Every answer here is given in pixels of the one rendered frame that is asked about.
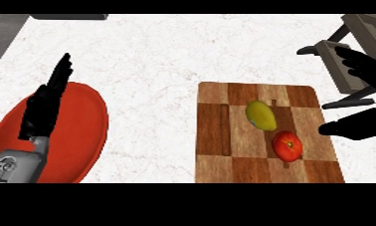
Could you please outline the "red plate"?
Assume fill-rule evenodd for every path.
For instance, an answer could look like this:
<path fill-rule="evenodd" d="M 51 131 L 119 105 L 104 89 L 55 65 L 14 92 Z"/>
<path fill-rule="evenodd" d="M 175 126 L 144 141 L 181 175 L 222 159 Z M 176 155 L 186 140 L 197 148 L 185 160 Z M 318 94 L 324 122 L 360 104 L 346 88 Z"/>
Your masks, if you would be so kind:
<path fill-rule="evenodd" d="M 101 157 L 108 128 L 108 108 L 99 92 L 91 86 L 70 82 L 40 183 L 79 183 L 85 179 Z"/>

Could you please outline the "checkered wooden cutting board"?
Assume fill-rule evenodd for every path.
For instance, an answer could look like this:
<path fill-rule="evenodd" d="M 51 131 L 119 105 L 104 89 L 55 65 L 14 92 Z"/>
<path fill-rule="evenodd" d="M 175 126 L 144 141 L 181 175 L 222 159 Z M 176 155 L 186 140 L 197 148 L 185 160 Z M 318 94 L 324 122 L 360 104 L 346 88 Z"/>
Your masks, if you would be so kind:
<path fill-rule="evenodd" d="M 303 154 L 282 161 L 272 148 L 273 131 L 256 128 L 245 108 L 262 101 L 276 129 L 296 133 Z M 198 85 L 195 180 L 198 182 L 343 182 L 316 91 L 309 86 L 203 82 Z"/>

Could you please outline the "dark grey flat appliance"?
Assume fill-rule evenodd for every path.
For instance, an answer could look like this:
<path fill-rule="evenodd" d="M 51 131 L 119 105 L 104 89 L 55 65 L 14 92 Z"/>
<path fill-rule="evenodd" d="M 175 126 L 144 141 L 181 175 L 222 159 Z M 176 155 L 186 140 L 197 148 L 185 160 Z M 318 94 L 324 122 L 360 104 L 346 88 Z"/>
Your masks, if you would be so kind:
<path fill-rule="evenodd" d="M 30 14 L 38 20 L 107 20 L 110 14 Z"/>

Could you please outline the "yellow-green lemon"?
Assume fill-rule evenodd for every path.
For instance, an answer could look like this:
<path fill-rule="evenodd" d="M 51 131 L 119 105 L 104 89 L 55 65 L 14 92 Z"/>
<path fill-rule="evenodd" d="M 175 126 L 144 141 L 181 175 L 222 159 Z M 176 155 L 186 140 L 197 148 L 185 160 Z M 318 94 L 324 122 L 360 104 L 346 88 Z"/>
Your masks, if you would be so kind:
<path fill-rule="evenodd" d="M 250 102 L 245 108 L 247 119 L 262 130 L 276 130 L 276 118 L 271 106 L 262 102 Z"/>

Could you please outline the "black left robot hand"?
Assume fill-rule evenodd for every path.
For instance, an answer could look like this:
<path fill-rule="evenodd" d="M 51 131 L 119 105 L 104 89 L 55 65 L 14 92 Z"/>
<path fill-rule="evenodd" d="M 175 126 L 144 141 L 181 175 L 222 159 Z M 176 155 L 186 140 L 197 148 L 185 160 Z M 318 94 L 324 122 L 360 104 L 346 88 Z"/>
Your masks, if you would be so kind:
<path fill-rule="evenodd" d="M 66 54 L 54 70 L 51 80 L 27 100 L 18 138 L 51 136 L 60 115 L 61 99 L 73 75 L 71 55 Z"/>

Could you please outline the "red tomato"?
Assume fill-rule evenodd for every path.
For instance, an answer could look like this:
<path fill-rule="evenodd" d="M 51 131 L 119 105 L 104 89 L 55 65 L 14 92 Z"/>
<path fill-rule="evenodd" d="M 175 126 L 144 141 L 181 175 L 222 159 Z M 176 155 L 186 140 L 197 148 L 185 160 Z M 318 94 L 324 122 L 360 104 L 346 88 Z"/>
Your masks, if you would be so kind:
<path fill-rule="evenodd" d="M 294 162 L 303 155 L 303 143 L 291 131 L 281 131 L 276 134 L 272 140 L 272 148 L 284 162 Z"/>

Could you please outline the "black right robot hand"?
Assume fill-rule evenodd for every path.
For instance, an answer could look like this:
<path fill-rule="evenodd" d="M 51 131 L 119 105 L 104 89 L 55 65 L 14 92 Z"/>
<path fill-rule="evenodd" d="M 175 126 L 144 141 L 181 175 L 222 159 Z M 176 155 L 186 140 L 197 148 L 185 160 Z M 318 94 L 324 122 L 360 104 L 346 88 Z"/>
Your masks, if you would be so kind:
<path fill-rule="evenodd" d="M 368 106 L 374 100 L 365 97 L 376 93 L 376 60 L 366 54 L 343 48 L 335 48 L 337 55 L 344 59 L 343 64 L 350 68 L 349 74 L 362 79 L 368 84 L 362 91 L 356 92 L 346 99 L 327 104 L 325 109 Z M 352 140 L 362 140 L 376 136 L 376 108 L 356 113 L 338 121 L 332 121 L 319 127 L 322 135 L 337 135 Z"/>

